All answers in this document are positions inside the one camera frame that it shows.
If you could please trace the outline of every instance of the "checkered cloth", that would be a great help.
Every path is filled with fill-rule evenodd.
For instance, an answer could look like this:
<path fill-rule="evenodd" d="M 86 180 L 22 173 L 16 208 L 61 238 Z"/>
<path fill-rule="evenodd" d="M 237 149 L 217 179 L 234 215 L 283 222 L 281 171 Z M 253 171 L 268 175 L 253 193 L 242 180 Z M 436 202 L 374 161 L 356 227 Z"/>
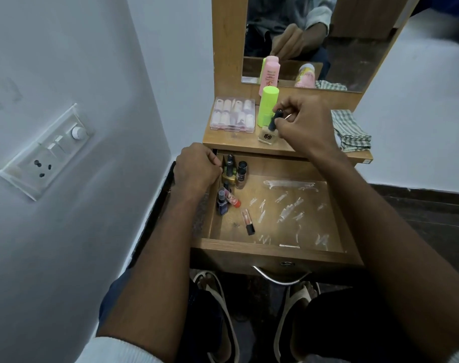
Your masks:
<path fill-rule="evenodd" d="M 355 122 L 348 109 L 332 109 L 333 129 L 340 137 L 343 152 L 362 152 L 371 149 L 371 135 L 365 133 Z"/>
<path fill-rule="evenodd" d="M 315 86 L 318 89 L 329 89 L 329 90 L 347 90 L 345 85 L 339 83 L 329 83 L 325 80 L 317 80 L 315 81 Z"/>

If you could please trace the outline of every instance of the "wooden mirror frame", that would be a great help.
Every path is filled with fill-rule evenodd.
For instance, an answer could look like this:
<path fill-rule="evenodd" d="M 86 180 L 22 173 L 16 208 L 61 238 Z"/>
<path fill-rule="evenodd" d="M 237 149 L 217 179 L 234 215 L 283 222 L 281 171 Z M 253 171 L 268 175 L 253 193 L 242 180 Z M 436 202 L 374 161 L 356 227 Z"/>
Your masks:
<path fill-rule="evenodd" d="M 214 95 L 215 97 L 253 98 L 259 104 L 259 85 L 241 82 L 247 9 L 248 0 L 212 0 Z M 389 47 L 383 54 L 381 61 L 363 91 L 332 91 L 279 86 L 279 99 L 284 99 L 292 94 L 318 95 L 328 101 L 331 109 L 350 109 L 354 111 L 413 10 L 414 7 L 410 8 L 406 20 L 397 29 Z"/>

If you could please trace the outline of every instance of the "transparent plastic case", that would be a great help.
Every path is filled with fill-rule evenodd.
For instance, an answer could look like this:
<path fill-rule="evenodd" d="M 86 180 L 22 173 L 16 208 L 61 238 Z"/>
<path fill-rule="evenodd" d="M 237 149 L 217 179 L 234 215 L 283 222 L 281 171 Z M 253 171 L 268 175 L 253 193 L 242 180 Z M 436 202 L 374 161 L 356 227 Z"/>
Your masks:
<path fill-rule="evenodd" d="M 255 132 L 255 100 L 241 97 L 216 97 L 211 130 Z"/>

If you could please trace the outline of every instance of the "electrical outlet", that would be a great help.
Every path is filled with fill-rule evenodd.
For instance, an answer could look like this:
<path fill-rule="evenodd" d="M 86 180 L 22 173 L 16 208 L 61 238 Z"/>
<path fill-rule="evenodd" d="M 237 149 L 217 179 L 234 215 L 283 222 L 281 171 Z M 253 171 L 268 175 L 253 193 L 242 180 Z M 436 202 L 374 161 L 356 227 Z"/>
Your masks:
<path fill-rule="evenodd" d="M 0 176 L 38 200 L 92 135 L 80 121 L 74 104 L 1 169 Z"/>

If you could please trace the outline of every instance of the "metal handle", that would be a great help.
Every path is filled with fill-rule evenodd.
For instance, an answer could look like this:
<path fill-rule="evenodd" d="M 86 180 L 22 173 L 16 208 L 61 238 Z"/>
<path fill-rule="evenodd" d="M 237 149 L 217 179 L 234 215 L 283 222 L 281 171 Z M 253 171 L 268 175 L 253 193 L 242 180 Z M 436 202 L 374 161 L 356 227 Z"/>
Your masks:
<path fill-rule="evenodd" d="M 257 266 L 252 266 L 252 268 L 254 268 L 254 269 L 255 269 L 261 276 L 263 276 L 266 280 L 269 280 L 269 281 L 271 281 L 271 282 L 274 282 L 275 284 L 278 284 L 278 285 L 282 285 L 282 286 L 284 286 L 284 287 L 290 287 L 290 286 L 292 286 L 292 285 L 298 284 L 299 282 L 301 282 L 301 281 L 305 278 L 305 276 L 307 276 L 308 274 L 310 274 L 310 273 L 307 273 L 307 274 L 305 274 L 304 276 L 302 276 L 301 278 L 299 278 L 299 279 L 297 279 L 297 280 L 295 280 L 295 281 L 293 281 L 293 282 L 285 283 L 285 282 L 279 282 L 278 280 L 275 280 L 275 279 L 270 278 L 267 274 L 265 274 L 265 273 L 263 272 L 262 269 L 258 268 Z"/>

